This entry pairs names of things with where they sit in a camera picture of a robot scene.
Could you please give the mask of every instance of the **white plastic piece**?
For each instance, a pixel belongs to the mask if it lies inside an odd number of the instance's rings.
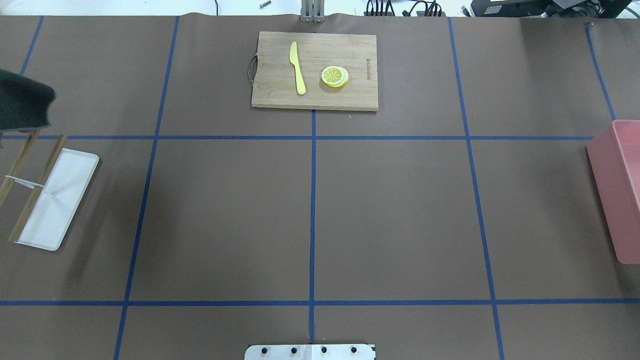
[[[97,155],[62,149],[17,243],[60,247],[98,161]]]
[[[9,179],[13,179],[13,181],[15,181],[16,183],[19,183],[20,185],[24,185],[24,186],[28,187],[29,189],[35,189],[36,186],[39,186],[41,188],[44,187],[44,185],[32,183],[29,180],[21,179],[19,177],[13,177],[11,175],[5,175],[4,177],[8,177]]]
[[[246,349],[244,360],[375,360],[375,348],[365,344],[253,345]]]

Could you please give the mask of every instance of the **metal handle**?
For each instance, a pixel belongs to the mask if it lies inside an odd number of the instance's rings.
[[[253,86],[253,81],[255,80],[255,74],[253,75],[253,79],[251,78],[251,64],[253,63],[253,59],[255,59],[255,71],[258,72],[258,52],[257,51],[251,57],[251,59],[249,59],[249,70],[247,70],[246,72],[246,75],[249,78],[249,81],[251,81],[251,86]]]

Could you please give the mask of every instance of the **yellow plastic knife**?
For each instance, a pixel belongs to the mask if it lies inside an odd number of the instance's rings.
[[[302,80],[302,71],[300,71],[300,62],[298,61],[298,43],[291,43],[291,49],[289,49],[289,62],[293,64],[296,69],[296,91],[300,95],[305,95],[307,88],[305,87],[305,81]]]

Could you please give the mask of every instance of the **pink container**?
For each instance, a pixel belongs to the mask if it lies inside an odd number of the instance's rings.
[[[640,264],[640,120],[615,120],[587,152],[616,257]]]

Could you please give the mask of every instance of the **dark gray towel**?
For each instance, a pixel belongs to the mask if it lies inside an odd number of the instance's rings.
[[[0,69],[0,132],[49,126],[47,110],[55,98],[51,87]]]

